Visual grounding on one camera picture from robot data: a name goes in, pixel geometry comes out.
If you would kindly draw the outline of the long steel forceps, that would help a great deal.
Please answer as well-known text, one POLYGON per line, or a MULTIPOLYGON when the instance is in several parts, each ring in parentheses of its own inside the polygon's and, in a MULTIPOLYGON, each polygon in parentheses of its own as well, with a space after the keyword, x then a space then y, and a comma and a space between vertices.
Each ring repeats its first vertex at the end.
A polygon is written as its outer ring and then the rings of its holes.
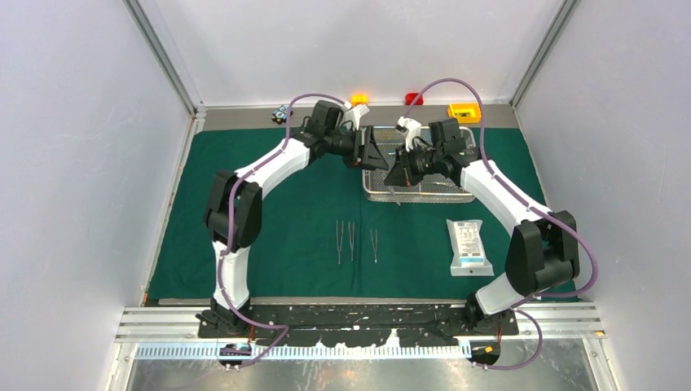
POLYGON ((336 246, 337 246, 337 264, 341 264, 342 260, 342 245, 344 238, 345 223, 343 221, 336 221, 336 246))

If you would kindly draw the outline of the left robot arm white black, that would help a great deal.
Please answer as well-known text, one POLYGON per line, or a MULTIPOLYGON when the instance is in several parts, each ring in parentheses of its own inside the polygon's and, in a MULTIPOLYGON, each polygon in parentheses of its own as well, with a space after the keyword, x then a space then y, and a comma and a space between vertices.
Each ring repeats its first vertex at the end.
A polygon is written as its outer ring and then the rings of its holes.
POLYGON ((262 228, 264 198, 284 180, 330 154, 346 167, 386 170, 371 126, 362 126, 369 108, 361 103, 318 101, 297 131, 288 130, 280 143, 242 169, 219 170, 213 178, 204 214, 215 254, 215 289, 202 325, 243 336, 250 317, 247 274, 249 252, 262 228))

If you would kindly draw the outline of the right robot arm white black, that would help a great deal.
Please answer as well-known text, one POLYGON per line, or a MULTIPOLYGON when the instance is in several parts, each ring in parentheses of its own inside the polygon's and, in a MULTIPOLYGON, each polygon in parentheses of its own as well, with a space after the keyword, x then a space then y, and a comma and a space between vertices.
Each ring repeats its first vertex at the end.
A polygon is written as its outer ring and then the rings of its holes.
POLYGON ((574 216, 531 199, 488 158, 482 144, 465 141, 456 119, 430 123, 430 142, 421 140, 416 120, 402 116, 395 128, 404 142, 385 185, 412 187, 440 174, 479 200, 510 236, 504 273, 467 298, 464 321, 470 331, 488 333, 498 314, 579 276, 574 216))

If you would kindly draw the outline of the thin steel tweezers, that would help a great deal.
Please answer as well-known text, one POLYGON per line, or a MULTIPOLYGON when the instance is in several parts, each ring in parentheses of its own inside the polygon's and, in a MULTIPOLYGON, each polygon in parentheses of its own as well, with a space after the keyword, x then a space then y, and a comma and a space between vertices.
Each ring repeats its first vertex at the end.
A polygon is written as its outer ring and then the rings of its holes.
POLYGON ((370 230, 370 239, 371 239, 371 245, 372 245, 373 262, 375 264, 377 264, 378 263, 378 230, 377 229, 371 229, 370 230))

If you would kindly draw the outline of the steel spatula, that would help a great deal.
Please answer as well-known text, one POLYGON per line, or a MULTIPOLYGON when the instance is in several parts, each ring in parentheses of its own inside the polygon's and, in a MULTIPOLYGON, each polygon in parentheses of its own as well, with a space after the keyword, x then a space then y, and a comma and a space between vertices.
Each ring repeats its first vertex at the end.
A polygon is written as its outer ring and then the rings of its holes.
POLYGON ((349 246, 350 246, 350 261, 354 262, 354 245, 355 245, 355 223, 348 222, 349 232, 349 246))

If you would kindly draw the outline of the green surgical cloth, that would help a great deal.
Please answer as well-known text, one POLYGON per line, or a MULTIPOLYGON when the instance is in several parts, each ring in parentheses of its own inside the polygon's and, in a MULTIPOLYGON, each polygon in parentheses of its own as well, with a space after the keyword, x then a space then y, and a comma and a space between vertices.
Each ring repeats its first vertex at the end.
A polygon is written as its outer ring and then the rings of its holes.
MULTIPOLYGON (((196 135, 174 198, 148 288, 150 299, 213 295, 215 260, 204 213, 213 176, 253 163, 275 147, 282 129, 208 131, 196 135)), ((504 272, 507 231, 478 201, 464 204, 373 202, 362 174, 327 155, 278 185, 263 201, 262 229, 250 249, 253 297, 464 299, 487 277, 451 276, 447 219, 481 220, 486 256, 504 272), (345 223, 337 264, 336 221, 345 223), (348 222, 355 223, 354 262, 348 222), (378 263, 370 230, 378 230, 378 263)))

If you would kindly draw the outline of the metal mesh tray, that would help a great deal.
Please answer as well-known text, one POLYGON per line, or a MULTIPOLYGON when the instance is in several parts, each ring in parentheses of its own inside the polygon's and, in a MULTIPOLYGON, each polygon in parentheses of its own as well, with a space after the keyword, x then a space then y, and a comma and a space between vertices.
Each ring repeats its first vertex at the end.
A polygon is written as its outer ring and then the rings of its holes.
MULTIPOLYGON (((395 163, 395 150, 404 143, 402 136, 392 125, 374 125, 376 140, 389 168, 395 163)), ((389 202, 390 193, 384 184, 389 172, 384 170, 363 171, 362 184, 366 198, 373 202, 389 202)), ((426 175, 412 187, 393 187, 401 204, 463 204, 475 200, 471 193, 458 187, 441 174, 426 175)))

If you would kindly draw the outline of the white paper packet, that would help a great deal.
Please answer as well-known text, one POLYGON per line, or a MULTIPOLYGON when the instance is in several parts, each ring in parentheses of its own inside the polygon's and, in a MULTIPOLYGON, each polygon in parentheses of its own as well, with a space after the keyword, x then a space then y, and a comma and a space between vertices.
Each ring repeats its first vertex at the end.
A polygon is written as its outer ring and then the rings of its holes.
POLYGON ((481 220, 452 221, 447 219, 453 258, 450 264, 454 277, 491 277, 493 265, 486 257, 480 230, 481 220))

